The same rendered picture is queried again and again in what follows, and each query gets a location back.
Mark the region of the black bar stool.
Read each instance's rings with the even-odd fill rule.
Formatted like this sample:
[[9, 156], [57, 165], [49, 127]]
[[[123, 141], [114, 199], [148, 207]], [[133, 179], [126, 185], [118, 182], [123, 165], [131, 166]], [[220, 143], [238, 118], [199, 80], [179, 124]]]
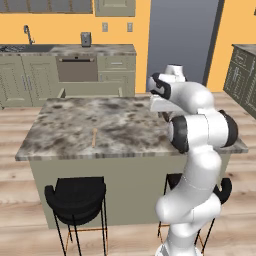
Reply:
[[170, 187], [170, 191], [157, 201], [155, 211], [159, 219], [158, 234], [161, 234], [163, 224], [169, 225], [169, 233], [155, 256], [203, 256], [204, 248], [199, 250], [196, 247], [200, 231], [208, 222], [214, 224], [232, 191], [231, 180], [223, 178], [221, 188], [215, 186], [204, 203], [187, 209], [187, 200], [173, 191], [181, 178], [181, 173], [167, 174], [165, 187]]
[[[78, 226], [89, 223], [101, 215], [104, 256], [108, 256], [108, 226], [106, 211], [106, 184], [104, 177], [59, 178], [56, 187], [47, 185], [44, 194], [52, 209], [64, 256], [67, 247], [63, 243], [58, 221], [66, 224], [67, 240], [73, 241], [72, 233], [78, 235]], [[79, 237], [76, 237], [79, 256], [82, 256]]]

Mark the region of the dark glazed wall cupboards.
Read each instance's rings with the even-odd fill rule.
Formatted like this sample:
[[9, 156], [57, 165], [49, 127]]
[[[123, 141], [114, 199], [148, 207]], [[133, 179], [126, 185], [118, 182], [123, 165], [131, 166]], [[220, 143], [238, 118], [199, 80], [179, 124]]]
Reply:
[[92, 0], [0, 0], [0, 13], [92, 12]]

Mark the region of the olive kitchen island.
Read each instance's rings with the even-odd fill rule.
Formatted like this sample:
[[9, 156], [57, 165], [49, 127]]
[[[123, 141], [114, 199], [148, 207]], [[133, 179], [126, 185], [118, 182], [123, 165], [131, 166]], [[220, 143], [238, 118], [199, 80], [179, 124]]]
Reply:
[[[219, 180], [231, 146], [216, 150]], [[150, 111], [147, 97], [50, 98], [16, 155], [30, 163], [50, 227], [55, 221], [44, 189], [74, 177], [104, 177], [109, 225], [158, 222], [156, 203], [170, 191], [166, 175], [183, 174], [187, 157], [170, 143], [168, 122]]]

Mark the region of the olive base cupboard run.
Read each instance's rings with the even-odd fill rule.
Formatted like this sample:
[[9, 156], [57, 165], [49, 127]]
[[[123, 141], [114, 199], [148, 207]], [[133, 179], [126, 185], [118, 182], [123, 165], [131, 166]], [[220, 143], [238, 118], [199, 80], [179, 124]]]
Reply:
[[60, 82], [56, 58], [64, 56], [96, 57], [98, 80], [120, 81], [124, 97], [135, 94], [136, 56], [126, 53], [89, 53], [58, 55], [13, 55], [0, 57], [0, 104], [3, 107], [39, 107], [49, 98], [57, 98]]

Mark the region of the grey tap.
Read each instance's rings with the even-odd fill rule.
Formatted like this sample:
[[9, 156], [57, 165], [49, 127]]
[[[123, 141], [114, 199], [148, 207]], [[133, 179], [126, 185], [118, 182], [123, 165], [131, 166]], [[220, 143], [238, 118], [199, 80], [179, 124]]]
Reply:
[[24, 29], [24, 33], [28, 36], [29, 44], [32, 45], [33, 43], [35, 43], [35, 41], [31, 38], [29, 26], [24, 25], [23, 29]]

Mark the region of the dark sink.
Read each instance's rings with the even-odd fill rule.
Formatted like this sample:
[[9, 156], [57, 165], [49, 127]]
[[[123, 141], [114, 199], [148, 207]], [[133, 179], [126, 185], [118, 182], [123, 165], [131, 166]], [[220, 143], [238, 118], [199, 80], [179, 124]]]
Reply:
[[54, 45], [47, 45], [47, 44], [27, 44], [27, 45], [0, 45], [0, 52], [48, 52], [50, 51]]

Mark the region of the olive wall cupboard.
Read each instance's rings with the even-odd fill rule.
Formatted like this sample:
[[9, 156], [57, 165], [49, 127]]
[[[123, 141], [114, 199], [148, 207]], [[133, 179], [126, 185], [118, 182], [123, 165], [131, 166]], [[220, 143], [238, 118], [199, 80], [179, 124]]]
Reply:
[[94, 0], [97, 17], [134, 17], [136, 0]]

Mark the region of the dark olive side cupboards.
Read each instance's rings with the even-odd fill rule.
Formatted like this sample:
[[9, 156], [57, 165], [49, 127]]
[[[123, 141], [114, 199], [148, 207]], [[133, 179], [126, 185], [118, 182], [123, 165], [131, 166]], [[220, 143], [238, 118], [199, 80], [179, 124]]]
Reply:
[[233, 44], [223, 90], [256, 119], [256, 44]]

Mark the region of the open olive drawer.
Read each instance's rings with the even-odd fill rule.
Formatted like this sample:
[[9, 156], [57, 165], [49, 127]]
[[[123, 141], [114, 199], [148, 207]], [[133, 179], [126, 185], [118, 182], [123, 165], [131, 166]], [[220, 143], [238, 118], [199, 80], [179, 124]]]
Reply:
[[62, 82], [58, 98], [122, 97], [124, 84], [120, 81], [107, 82]]

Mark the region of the grey toaster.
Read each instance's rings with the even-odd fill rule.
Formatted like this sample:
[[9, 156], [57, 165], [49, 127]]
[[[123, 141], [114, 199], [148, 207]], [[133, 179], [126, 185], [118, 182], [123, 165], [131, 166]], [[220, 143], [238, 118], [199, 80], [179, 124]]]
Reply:
[[92, 43], [92, 37], [90, 32], [82, 32], [81, 36], [81, 45], [83, 47], [90, 47]]

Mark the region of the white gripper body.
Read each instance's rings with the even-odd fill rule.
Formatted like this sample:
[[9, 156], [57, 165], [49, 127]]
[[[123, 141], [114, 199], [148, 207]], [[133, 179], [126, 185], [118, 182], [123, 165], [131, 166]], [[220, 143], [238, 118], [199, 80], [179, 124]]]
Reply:
[[152, 95], [150, 97], [150, 111], [151, 112], [182, 112], [182, 109], [176, 104], [160, 97], [159, 95]]

